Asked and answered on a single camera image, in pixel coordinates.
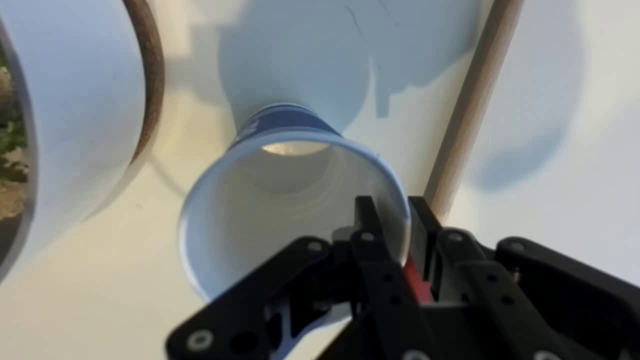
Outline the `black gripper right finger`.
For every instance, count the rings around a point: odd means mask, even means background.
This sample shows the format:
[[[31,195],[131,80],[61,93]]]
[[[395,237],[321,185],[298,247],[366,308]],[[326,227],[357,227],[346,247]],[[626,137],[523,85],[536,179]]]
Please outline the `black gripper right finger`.
[[[421,314],[434,360],[577,360],[469,232],[443,227],[420,195],[410,195],[410,209],[410,261],[431,295]]]

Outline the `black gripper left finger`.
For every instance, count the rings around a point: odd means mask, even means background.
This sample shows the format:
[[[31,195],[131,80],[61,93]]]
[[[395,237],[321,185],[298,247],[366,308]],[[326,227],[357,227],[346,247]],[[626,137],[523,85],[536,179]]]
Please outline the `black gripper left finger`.
[[[434,343],[399,264],[390,256],[370,195],[353,199],[355,229],[335,241],[346,258],[351,320],[331,341],[331,360],[436,360]]]

